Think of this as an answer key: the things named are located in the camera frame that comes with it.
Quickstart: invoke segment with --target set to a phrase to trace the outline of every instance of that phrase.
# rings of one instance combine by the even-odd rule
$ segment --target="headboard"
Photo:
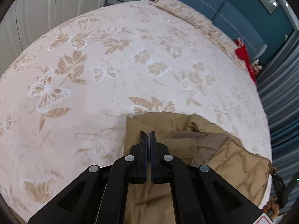
[[[226,0],[180,0],[212,20],[232,40],[241,37],[250,58],[254,58],[264,41],[250,22]]]

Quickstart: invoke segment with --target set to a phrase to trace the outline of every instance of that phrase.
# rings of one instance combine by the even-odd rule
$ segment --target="blue curtain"
[[[258,75],[258,91],[268,117],[273,166],[287,185],[299,170],[299,32],[295,31],[281,51]],[[299,184],[281,213],[299,195]]]

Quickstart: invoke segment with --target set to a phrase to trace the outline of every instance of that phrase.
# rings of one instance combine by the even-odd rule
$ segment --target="pillow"
[[[240,69],[248,73],[245,61],[240,60],[236,55],[238,46],[222,30],[211,25],[208,33],[210,40],[216,44]]]
[[[155,0],[153,5],[183,19],[195,28],[200,29],[202,33],[208,35],[212,21],[179,0]]]

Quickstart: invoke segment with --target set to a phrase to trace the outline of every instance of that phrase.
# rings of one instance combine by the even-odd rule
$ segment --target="quilted brown fabric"
[[[167,112],[127,117],[124,155],[140,142],[141,131],[149,134],[152,130],[157,141],[168,146],[170,154],[195,167],[209,165],[259,205],[272,173],[269,159],[248,152],[237,137],[201,116]],[[130,184],[125,223],[175,223],[170,185],[152,184],[149,174],[144,185]]]

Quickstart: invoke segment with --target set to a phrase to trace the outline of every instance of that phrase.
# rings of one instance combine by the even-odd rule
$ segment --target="silver screw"
[[[173,160],[173,156],[171,156],[171,155],[165,155],[163,158],[164,158],[165,161],[172,161]]]
[[[92,165],[89,167],[89,171],[92,173],[95,173],[99,170],[99,167],[97,165]]]
[[[125,160],[126,160],[126,161],[133,161],[134,159],[135,159],[135,158],[134,158],[133,155],[128,155],[128,156],[125,157]]]
[[[199,169],[201,170],[201,172],[204,172],[204,173],[210,171],[210,168],[209,168],[208,165],[201,165],[201,166],[199,167]]]

